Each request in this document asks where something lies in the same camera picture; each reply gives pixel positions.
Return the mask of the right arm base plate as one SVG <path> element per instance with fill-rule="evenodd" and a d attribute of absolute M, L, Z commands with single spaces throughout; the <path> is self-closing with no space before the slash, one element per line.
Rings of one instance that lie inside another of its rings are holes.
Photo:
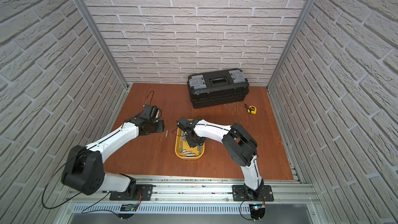
<path fill-rule="evenodd" d="M 235 202 L 261 201 L 273 202 L 274 195 L 270 185 L 260 185 L 257 190 L 252 190 L 245 185 L 233 185 L 232 196 Z"/>

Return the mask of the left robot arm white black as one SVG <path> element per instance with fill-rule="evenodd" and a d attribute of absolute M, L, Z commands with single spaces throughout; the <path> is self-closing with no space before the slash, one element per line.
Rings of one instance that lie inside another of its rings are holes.
<path fill-rule="evenodd" d="M 61 183 L 87 196 L 98 191 L 137 195 L 136 179 L 106 173 L 104 162 L 126 143 L 139 136 L 164 131 L 162 110 L 144 105 L 143 111 L 123 122 L 115 131 L 86 146 L 77 145 L 69 154 L 61 175 Z"/>

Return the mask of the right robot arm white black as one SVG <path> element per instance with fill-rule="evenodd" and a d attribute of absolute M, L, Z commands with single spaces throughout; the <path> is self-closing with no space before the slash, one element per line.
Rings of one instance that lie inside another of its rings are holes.
<path fill-rule="evenodd" d="M 207 139 L 222 143 L 231 159 L 241 167 L 246 198 L 257 200 L 264 185 L 257 164 L 258 143 L 241 124 L 219 125 L 201 118 L 182 117 L 177 127 L 191 148 L 203 146 Z"/>

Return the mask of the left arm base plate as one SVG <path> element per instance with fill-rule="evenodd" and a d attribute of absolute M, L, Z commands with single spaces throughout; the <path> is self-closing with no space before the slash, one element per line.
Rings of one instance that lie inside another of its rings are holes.
<path fill-rule="evenodd" d="M 154 185 L 133 184 L 125 192 L 111 192 L 111 201 L 150 201 Z"/>

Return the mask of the yellow plastic tray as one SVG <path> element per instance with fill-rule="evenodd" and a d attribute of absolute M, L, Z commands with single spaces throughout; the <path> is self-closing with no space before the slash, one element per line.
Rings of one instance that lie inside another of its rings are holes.
<path fill-rule="evenodd" d="M 175 153 L 179 158 L 184 160 L 201 158 L 206 139 L 199 137 L 194 131 L 194 127 L 200 120 L 200 118 L 187 119 L 182 117 L 177 121 Z"/>

